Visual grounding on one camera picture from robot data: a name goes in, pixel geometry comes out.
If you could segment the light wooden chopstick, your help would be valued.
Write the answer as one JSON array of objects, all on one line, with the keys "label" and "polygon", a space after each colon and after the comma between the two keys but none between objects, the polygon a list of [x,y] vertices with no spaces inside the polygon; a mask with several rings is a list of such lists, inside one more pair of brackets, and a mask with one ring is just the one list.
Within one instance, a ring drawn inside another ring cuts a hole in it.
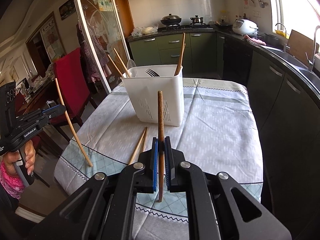
[{"label": "light wooden chopstick", "polygon": [[140,139],[139,139],[139,141],[138,141],[138,143],[137,143],[137,145],[136,145],[136,148],[135,148],[135,150],[133,151],[133,154],[131,155],[131,158],[130,158],[130,161],[129,161],[129,165],[131,165],[131,164],[135,161],[136,155],[138,154],[138,151],[139,151],[140,148],[141,148],[142,142],[143,142],[144,139],[145,139],[145,135],[146,135],[147,130],[148,130],[148,128],[145,127],[145,128],[144,128],[144,131],[143,131],[143,133],[142,133],[142,135],[141,135],[141,137],[140,137]]},{"label": "light wooden chopstick", "polygon": [[120,57],[120,55],[119,55],[119,53],[117,52],[116,48],[114,48],[113,51],[115,52],[116,57],[117,57],[118,60],[120,61],[120,63],[121,63],[121,65],[122,65],[122,67],[123,67],[123,69],[124,69],[127,77],[131,77],[131,74],[130,74],[129,71],[127,70],[127,67],[126,67],[126,65],[124,64],[124,61],[123,61],[122,58]]},{"label": "light wooden chopstick", "polygon": [[[56,88],[57,88],[57,92],[58,92],[58,95],[59,95],[61,104],[62,104],[63,106],[65,106],[65,103],[64,103],[64,100],[63,100],[63,97],[62,97],[62,94],[61,94],[61,90],[60,90],[59,82],[58,82],[57,78],[55,78],[55,83],[56,83]],[[71,122],[71,119],[70,119],[70,117],[69,117],[69,115],[68,115],[67,110],[65,110],[65,117],[66,117],[67,122],[68,122],[68,125],[69,125],[69,127],[70,127],[70,129],[71,129],[71,132],[72,132],[72,134],[73,134],[73,137],[75,138],[76,143],[77,143],[77,145],[78,145],[79,148],[80,148],[80,151],[82,152],[82,154],[83,154],[84,158],[86,159],[88,165],[89,165],[90,167],[93,167],[93,164],[92,164],[91,160],[89,159],[87,153],[85,152],[85,150],[84,150],[84,148],[83,148],[83,146],[82,146],[82,144],[81,144],[81,142],[80,142],[80,140],[79,140],[79,138],[78,138],[78,136],[77,136],[77,134],[76,134],[76,131],[75,131],[75,129],[74,129],[74,126],[73,126],[73,124],[72,124],[72,122]]]},{"label": "light wooden chopstick", "polygon": [[175,76],[177,76],[180,73],[181,66],[182,66],[182,61],[183,61],[184,49],[185,49],[185,33],[183,33],[183,36],[182,36],[182,44],[181,44],[178,64],[177,64],[176,69],[175,69],[175,74],[174,74]]}]

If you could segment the dark-tipped wooden chopstick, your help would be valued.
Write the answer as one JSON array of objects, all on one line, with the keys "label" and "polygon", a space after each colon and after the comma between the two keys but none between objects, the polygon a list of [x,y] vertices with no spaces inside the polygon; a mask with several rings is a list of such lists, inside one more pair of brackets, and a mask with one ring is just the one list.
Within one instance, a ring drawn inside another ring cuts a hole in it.
[{"label": "dark-tipped wooden chopstick", "polygon": [[147,136],[148,136],[148,127],[145,127],[144,136],[143,136],[142,152],[145,151]]},{"label": "dark-tipped wooden chopstick", "polygon": [[179,61],[178,61],[178,64],[177,64],[177,67],[176,67],[176,70],[175,70],[175,75],[178,75],[180,73],[181,68],[182,68],[182,62],[183,62],[185,46],[186,46],[186,44],[184,43],[184,45],[182,47],[182,50],[181,50],[181,53],[180,53],[180,58],[179,58]]},{"label": "dark-tipped wooden chopstick", "polygon": [[119,70],[119,68],[117,67],[117,65],[115,64],[115,62],[112,60],[112,58],[110,57],[109,54],[107,54],[107,57],[109,59],[109,61],[112,63],[112,65],[114,66],[114,68],[117,70],[117,72],[119,73],[120,77],[123,79],[123,74],[121,73],[121,71]]},{"label": "dark-tipped wooden chopstick", "polygon": [[158,175],[159,195],[158,201],[163,199],[164,190],[164,115],[163,115],[163,92],[158,91]]}]

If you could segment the white plastic utensil holder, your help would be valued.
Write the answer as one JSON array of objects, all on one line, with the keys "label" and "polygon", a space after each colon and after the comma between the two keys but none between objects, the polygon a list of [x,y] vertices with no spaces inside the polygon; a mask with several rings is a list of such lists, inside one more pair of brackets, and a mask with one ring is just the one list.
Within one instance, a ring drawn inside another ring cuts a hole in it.
[{"label": "white plastic utensil holder", "polygon": [[[158,91],[163,92],[164,124],[180,126],[184,116],[182,71],[175,76],[176,64],[136,67],[136,77],[123,74],[123,83],[133,109],[142,122],[158,122]],[[152,69],[159,77],[146,74]]]}]

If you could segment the black plastic fork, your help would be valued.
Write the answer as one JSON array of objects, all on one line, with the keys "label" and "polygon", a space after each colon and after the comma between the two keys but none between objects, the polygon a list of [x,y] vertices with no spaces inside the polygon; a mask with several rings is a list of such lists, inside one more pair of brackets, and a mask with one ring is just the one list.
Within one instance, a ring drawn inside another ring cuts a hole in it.
[{"label": "black plastic fork", "polygon": [[146,74],[150,75],[151,77],[159,77],[159,74],[150,68],[147,69],[145,72],[146,72]]}]

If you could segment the cluttered dining table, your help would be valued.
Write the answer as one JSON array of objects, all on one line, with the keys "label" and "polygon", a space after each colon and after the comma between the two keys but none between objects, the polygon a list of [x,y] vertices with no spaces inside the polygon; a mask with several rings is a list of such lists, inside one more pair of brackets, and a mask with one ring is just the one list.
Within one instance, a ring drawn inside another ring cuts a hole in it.
[{"label": "cluttered dining table", "polygon": [[57,100],[53,66],[53,63],[49,65],[44,77],[39,75],[34,81],[24,79],[17,85],[15,100],[17,116],[46,108],[48,106],[47,101]]}]

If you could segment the red upholstered chair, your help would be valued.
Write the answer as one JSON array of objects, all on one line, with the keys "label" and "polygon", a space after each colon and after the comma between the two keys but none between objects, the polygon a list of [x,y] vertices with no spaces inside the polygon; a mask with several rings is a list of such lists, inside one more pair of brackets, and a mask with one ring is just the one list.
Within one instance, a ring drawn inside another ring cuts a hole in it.
[{"label": "red upholstered chair", "polygon": [[[76,48],[53,64],[55,78],[57,78],[59,82],[65,108],[71,122],[72,124],[82,126],[83,121],[81,116],[86,105],[89,102],[94,108],[96,108],[97,105],[91,96],[82,72],[80,48]],[[60,100],[60,98],[57,93],[56,101],[47,101],[48,107],[57,103],[58,100]],[[52,118],[49,121],[49,124],[52,125],[67,141],[71,140],[61,128],[62,126],[68,125],[65,114]]]}]

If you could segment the pink sleeve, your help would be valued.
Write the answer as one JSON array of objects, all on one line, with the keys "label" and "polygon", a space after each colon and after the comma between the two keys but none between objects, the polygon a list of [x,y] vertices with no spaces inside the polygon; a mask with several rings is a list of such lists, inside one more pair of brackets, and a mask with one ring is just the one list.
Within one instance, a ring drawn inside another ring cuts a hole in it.
[{"label": "pink sleeve", "polygon": [[4,162],[1,162],[1,185],[13,198],[19,200],[24,192],[24,184],[20,177],[13,177],[8,174]]}]

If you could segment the plastic bag with food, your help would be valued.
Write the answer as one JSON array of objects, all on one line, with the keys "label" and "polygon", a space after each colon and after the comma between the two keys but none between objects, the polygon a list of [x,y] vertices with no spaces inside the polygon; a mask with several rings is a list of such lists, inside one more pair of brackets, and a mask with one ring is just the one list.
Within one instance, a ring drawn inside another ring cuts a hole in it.
[{"label": "plastic bag with food", "polygon": [[149,35],[149,34],[154,34],[157,33],[158,31],[158,25],[152,25],[148,27],[136,27],[133,29],[133,32],[131,33],[131,36],[133,37],[140,37],[143,35]]}]

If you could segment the glass sliding door with flowers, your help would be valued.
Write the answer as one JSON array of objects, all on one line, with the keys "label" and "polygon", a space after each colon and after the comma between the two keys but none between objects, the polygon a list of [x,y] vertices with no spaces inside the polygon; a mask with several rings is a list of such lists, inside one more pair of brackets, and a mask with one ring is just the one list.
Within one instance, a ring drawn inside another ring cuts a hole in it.
[{"label": "glass sliding door with flowers", "polygon": [[104,89],[110,94],[121,83],[121,78],[107,54],[120,71],[123,68],[113,49],[116,48],[124,63],[130,59],[116,0],[74,0],[74,3],[93,65]]}]

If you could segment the black wok with lid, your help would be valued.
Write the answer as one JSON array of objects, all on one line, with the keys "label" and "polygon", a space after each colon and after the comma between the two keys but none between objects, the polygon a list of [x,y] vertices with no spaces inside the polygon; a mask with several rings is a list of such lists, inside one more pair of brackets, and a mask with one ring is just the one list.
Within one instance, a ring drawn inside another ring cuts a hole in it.
[{"label": "black wok with lid", "polygon": [[178,15],[169,14],[161,19],[161,24],[166,26],[179,25],[182,18]]}]

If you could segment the pink cloth on counter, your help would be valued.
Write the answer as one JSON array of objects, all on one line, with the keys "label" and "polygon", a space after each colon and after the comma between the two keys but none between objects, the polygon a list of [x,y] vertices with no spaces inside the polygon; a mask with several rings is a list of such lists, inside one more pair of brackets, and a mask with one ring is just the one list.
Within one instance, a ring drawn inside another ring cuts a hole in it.
[{"label": "pink cloth on counter", "polygon": [[251,38],[248,35],[244,35],[243,39],[251,44],[259,45],[259,46],[266,46],[266,43],[262,40]]}]

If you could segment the white rice cooker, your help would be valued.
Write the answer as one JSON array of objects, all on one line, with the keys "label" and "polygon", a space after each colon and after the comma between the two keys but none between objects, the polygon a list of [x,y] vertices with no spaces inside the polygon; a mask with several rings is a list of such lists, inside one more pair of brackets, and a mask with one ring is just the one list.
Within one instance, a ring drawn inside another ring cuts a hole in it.
[{"label": "white rice cooker", "polygon": [[233,32],[239,35],[253,35],[258,32],[258,26],[256,23],[247,20],[239,19],[233,23]]}]

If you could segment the double stainless sink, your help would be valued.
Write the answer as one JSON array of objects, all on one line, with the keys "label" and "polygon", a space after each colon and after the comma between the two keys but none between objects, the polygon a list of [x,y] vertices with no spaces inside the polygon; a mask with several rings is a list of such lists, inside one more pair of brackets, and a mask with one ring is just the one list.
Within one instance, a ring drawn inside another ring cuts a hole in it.
[{"label": "double stainless sink", "polygon": [[292,56],[289,53],[285,53],[280,49],[272,48],[268,46],[264,46],[265,49],[267,49],[269,52],[275,54],[276,56],[280,57],[282,60],[289,63],[291,66],[296,68],[299,72],[301,72],[305,77],[307,77],[311,82],[319,82],[319,77],[311,72],[305,64],[303,64],[301,61],[296,59],[294,56]]}]

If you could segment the wooden cutting board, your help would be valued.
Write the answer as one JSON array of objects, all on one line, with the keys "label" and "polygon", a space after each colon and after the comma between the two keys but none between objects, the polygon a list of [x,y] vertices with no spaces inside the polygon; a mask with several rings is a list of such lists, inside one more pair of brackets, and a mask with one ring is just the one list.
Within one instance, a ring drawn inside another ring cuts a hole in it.
[{"label": "wooden cutting board", "polygon": [[313,40],[292,29],[287,45],[289,53],[308,67],[313,55]]}]

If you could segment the framed picture on wall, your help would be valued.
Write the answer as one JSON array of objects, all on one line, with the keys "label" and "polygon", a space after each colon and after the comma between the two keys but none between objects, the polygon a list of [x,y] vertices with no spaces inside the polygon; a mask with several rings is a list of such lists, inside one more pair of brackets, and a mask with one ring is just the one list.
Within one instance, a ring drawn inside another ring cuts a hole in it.
[{"label": "framed picture on wall", "polygon": [[76,8],[75,8],[74,0],[68,0],[67,2],[63,3],[63,5],[59,7],[59,13],[62,21],[67,17],[71,16],[75,12],[76,12]]}]

